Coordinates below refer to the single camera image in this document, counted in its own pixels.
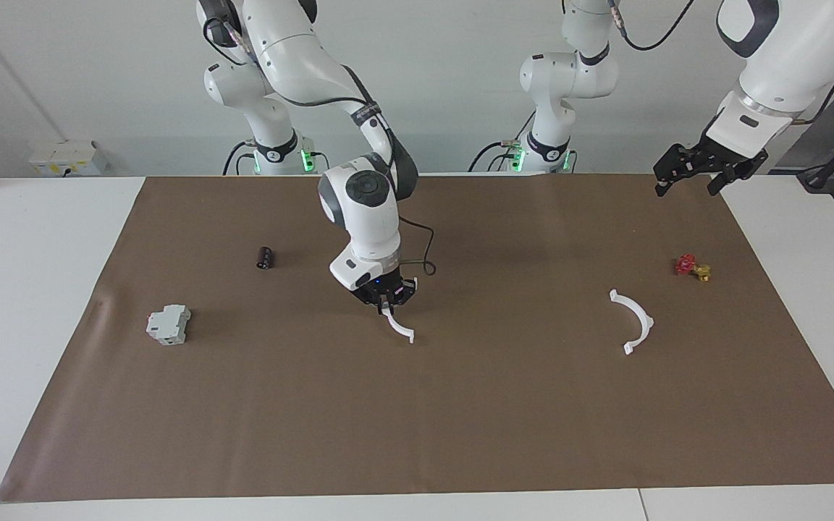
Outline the white half-ring pipe clamp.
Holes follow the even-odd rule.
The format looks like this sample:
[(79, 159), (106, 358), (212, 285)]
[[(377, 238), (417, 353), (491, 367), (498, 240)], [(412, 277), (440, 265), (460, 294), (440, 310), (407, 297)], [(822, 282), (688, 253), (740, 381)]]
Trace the white half-ring pipe clamp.
[(654, 319), (646, 312), (645, 307), (633, 300), (632, 297), (622, 295), (618, 290), (616, 290), (616, 288), (612, 288), (609, 291), (609, 299), (613, 303), (622, 305), (626, 309), (632, 311), (636, 319), (639, 321), (640, 334), (635, 339), (623, 344), (623, 353), (625, 353), (626, 356), (632, 355), (635, 352), (635, 349), (645, 343), (646, 339), (648, 339), (652, 327), (654, 326)]
[[(417, 284), (418, 284), (417, 278), (403, 279), (403, 286), (401, 288), (411, 288), (413, 290), (413, 295), (414, 295), (416, 293), (416, 290), (417, 290)], [(408, 343), (413, 345), (413, 343), (415, 341), (415, 331), (413, 329), (407, 329), (406, 326), (403, 326), (402, 324), (398, 323), (397, 319), (396, 319), (396, 310), (401, 305), (397, 306), (394, 309), (390, 309), (390, 307), (388, 307), (388, 299), (386, 299), (385, 301), (387, 301), (387, 304), (385, 304), (385, 309), (384, 309), (384, 313), (383, 313), (383, 316), (385, 317), (385, 320), (387, 320), (389, 326), (391, 327), (391, 329), (396, 334), (400, 334), (401, 336), (405, 337), (405, 339), (408, 340)]]

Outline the brass valve with red handwheel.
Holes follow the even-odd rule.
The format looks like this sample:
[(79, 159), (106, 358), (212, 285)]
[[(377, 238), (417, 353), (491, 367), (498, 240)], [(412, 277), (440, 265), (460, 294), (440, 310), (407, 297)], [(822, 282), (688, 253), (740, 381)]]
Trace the brass valve with red handwheel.
[(674, 272), (678, 276), (692, 276), (698, 281), (709, 281), (712, 267), (699, 263), (696, 256), (692, 254), (684, 254), (675, 261)]

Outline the white wall socket box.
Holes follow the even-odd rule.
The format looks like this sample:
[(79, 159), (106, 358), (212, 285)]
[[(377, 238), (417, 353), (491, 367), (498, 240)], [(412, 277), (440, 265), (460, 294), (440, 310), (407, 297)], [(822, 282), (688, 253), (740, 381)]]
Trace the white wall socket box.
[(39, 176), (102, 176), (109, 162), (93, 140), (37, 142), (32, 145), (28, 164)]

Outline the brown paper mat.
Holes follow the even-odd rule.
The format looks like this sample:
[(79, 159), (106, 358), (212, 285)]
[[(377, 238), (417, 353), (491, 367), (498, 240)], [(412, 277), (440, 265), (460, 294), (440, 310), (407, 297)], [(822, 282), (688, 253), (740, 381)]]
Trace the brown paper mat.
[(146, 180), (0, 501), (834, 483), (834, 390), (703, 182), (424, 178), (413, 345), (329, 274), (316, 185)]

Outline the white circuit breaker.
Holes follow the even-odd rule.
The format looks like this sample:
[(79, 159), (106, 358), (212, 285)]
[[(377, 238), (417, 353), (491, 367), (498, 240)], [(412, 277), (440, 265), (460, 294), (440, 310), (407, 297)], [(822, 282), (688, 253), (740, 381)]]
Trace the white circuit breaker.
[(185, 305), (165, 305), (162, 310), (149, 314), (146, 333), (160, 345), (182, 345), (186, 341), (186, 327), (191, 315), (191, 310)]

